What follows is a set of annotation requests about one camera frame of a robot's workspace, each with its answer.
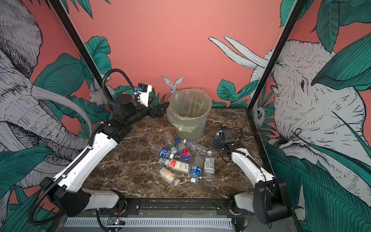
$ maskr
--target bottle cap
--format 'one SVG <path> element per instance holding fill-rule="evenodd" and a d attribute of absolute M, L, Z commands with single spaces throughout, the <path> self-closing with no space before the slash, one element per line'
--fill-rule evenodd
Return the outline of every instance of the bottle cap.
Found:
<path fill-rule="evenodd" d="M 177 152 L 177 149 L 174 146 L 170 150 L 172 154 L 175 154 Z"/>
<path fill-rule="evenodd" d="M 174 186 L 177 187 L 179 184 L 180 184 L 180 180 L 177 179 L 177 180 L 174 182 Z"/>
<path fill-rule="evenodd" d="M 165 158 L 160 158 L 160 159 L 158 160 L 158 163 L 159 163 L 160 165 L 165 165 L 165 163 L 166 163 L 166 159 L 165 159 Z"/>
<path fill-rule="evenodd" d="M 165 160 L 165 166 L 169 166 L 170 165 L 170 160 L 166 159 Z"/>
<path fill-rule="evenodd" d="M 196 184 L 196 178 L 191 178 L 191 184 Z"/>

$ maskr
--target plastic bottle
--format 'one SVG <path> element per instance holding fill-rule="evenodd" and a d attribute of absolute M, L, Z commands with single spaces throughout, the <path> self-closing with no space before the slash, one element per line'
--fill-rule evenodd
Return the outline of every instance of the plastic bottle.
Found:
<path fill-rule="evenodd" d="M 160 174 L 160 177 L 167 183 L 174 185 L 175 187 L 179 185 L 180 180 L 178 179 L 177 175 L 169 171 L 167 168 L 161 167 L 158 173 Z"/>
<path fill-rule="evenodd" d="M 212 152 L 208 151 L 204 162 L 204 183 L 213 184 L 215 179 L 215 159 Z"/>
<path fill-rule="evenodd" d="M 188 162 L 188 163 L 191 162 L 191 158 L 192 158 L 191 153 L 188 151 L 188 148 L 186 147 L 184 142 L 180 141 L 178 138 L 175 140 L 175 142 L 177 143 L 177 149 L 182 159 L 185 162 Z"/>
<path fill-rule="evenodd" d="M 151 147 L 151 152 L 156 155 L 160 155 L 162 158 L 169 158 L 171 156 L 171 152 L 166 147 L 163 147 L 159 144 L 153 144 Z"/>
<path fill-rule="evenodd" d="M 160 158 L 158 160 L 158 163 L 161 165 L 165 165 L 174 171 L 180 171 L 186 174 L 189 174 L 189 171 L 191 169 L 189 164 L 180 162 L 178 160 L 168 160 L 168 159 Z"/>
<path fill-rule="evenodd" d="M 203 160 L 203 156 L 200 153 L 197 153 L 196 156 L 193 157 L 193 164 L 189 173 L 191 184 L 196 184 L 197 180 L 201 177 Z"/>
<path fill-rule="evenodd" d="M 177 149 L 175 148 L 175 141 L 173 138 L 173 135 L 170 131 L 166 131 L 163 133 L 164 139 L 166 144 L 170 147 L 171 153 L 175 154 L 177 152 Z"/>
<path fill-rule="evenodd" d="M 193 140 L 187 140 L 187 139 L 183 140 L 183 142 L 189 150 L 199 152 L 203 156 L 207 154 L 208 149 L 204 145 L 201 145 L 198 142 L 195 142 Z"/>

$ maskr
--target bottle with orange label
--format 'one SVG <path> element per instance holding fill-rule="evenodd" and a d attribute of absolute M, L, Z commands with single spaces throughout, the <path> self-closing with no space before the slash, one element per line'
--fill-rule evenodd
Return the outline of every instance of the bottle with orange label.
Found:
<path fill-rule="evenodd" d="M 189 164 L 180 162 L 178 160 L 168 160 L 165 158 L 160 158 L 158 160 L 158 163 L 161 165 L 165 165 L 174 171 L 179 171 L 179 172 L 183 172 L 186 174 L 189 174 L 191 170 L 191 167 L 189 166 Z"/>
<path fill-rule="evenodd" d="M 179 185 L 180 180 L 178 179 L 177 175 L 169 171 L 167 168 L 161 167 L 158 173 L 160 174 L 160 177 L 167 183 L 174 185 L 175 187 Z"/>
<path fill-rule="evenodd" d="M 179 155 L 182 157 L 182 159 L 189 163 L 191 162 L 191 153 L 189 152 L 188 148 L 185 146 L 183 141 L 180 141 L 178 138 L 175 140 L 177 144 L 177 149 L 179 152 Z"/>

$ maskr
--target transparent bin liner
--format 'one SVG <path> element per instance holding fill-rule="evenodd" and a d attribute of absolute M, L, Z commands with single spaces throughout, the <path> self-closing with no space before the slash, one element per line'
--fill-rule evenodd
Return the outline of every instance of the transparent bin liner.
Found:
<path fill-rule="evenodd" d="M 212 106 L 211 98 L 204 91 L 197 88 L 182 90 L 173 94 L 169 101 L 167 117 L 177 130 L 191 133 L 198 126 L 204 129 Z"/>

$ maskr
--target rabbit illustration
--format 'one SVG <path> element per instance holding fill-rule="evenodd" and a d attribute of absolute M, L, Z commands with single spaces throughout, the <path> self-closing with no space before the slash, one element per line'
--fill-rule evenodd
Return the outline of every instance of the rabbit illustration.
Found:
<path fill-rule="evenodd" d="M 174 94 L 174 93 L 177 93 L 178 90 L 177 90 L 177 86 L 182 83 L 182 81 L 184 81 L 184 77 L 179 77 L 177 79 L 177 81 L 175 82 L 175 85 L 173 85 L 173 83 L 171 82 L 171 80 L 169 78 L 167 78 L 166 76 L 162 76 L 162 78 L 164 79 L 165 81 L 165 84 L 167 84 L 168 86 L 171 87 L 171 92 L 170 94 Z"/>

